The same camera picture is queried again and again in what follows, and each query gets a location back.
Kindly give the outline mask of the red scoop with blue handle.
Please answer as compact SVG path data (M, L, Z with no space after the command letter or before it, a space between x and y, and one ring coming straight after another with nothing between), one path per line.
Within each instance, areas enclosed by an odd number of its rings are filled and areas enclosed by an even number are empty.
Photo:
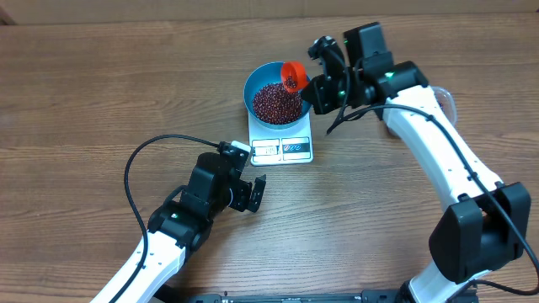
M309 83L305 67L299 61L286 61L280 69L280 77L288 93L297 93Z

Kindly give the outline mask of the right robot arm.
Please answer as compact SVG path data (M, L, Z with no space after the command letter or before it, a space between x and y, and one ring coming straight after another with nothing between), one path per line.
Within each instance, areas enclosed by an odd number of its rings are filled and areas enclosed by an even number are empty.
M320 37L308 55L323 71L302 87L303 99L317 114L336 111L336 125L375 113L413 153L442 204L430 264L398 290L379 291L378 300L474 302L489 273L523 255L537 263L526 240L529 192L478 159L417 65L394 62L379 23L346 31L342 44Z

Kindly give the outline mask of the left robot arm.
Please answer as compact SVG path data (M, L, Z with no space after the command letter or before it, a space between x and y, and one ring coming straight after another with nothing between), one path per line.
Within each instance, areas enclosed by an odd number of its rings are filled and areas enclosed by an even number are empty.
M266 177L240 179L250 147L236 141L226 151L198 156L189 182L155 210L128 260L94 302L148 302L208 239L217 215L230 207L256 212Z

